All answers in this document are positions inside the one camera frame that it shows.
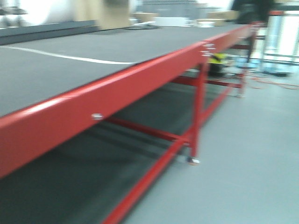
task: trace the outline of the concrete floor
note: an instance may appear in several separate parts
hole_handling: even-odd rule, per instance
[[[299,90],[265,87],[228,97],[202,129],[201,164],[178,157],[123,223],[299,224]]]

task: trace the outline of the white line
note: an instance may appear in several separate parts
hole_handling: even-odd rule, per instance
[[[66,59],[72,59],[72,60],[84,61],[84,62],[100,63],[100,64],[134,64],[133,62],[112,62],[112,61],[104,61],[104,60],[98,60],[98,59],[92,59],[86,57],[72,57],[72,56],[60,55],[60,54],[50,53],[41,50],[34,50],[29,48],[18,48],[12,46],[0,46],[0,48],[22,50],[22,51],[27,51],[31,53],[40,54],[40,55],[47,55],[47,56],[60,57],[60,58],[66,58]]]

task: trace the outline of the table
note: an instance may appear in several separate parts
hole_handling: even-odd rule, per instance
[[[201,125],[232,88],[242,93],[244,86],[244,76],[240,84],[208,81],[208,59],[254,38],[257,26],[121,29],[0,47],[6,55],[0,62],[5,71],[0,77],[0,176],[103,120],[172,142],[103,221],[120,222],[182,146],[190,147],[188,161],[199,163]],[[197,77],[180,76],[197,65]],[[184,134],[111,117],[168,82],[196,88],[193,123]],[[205,83],[227,88],[204,110]]]

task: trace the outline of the yellow object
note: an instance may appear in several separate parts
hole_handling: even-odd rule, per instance
[[[209,63],[213,64],[224,64],[223,59],[226,58],[226,54],[224,53],[216,53],[209,59]]]

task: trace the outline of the red metal frame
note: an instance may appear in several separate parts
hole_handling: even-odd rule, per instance
[[[100,113],[103,119],[115,124],[173,141],[172,146],[103,222],[119,223],[183,145],[187,144],[191,148],[191,157],[197,156],[201,125],[232,88],[243,88],[242,79],[240,84],[207,81],[209,57],[206,52],[217,53],[234,46],[241,39],[255,35],[252,28],[253,25],[244,25],[1,117],[0,178],[96,124],[98,121],[92,119],[94,113]],[[200,65],[200,73],[196,78],[180,77],[196,65]],[[170,81],[196,87],[193,124],[182,136],[110,117]],[[227,88],[204,110],[206,83]]]

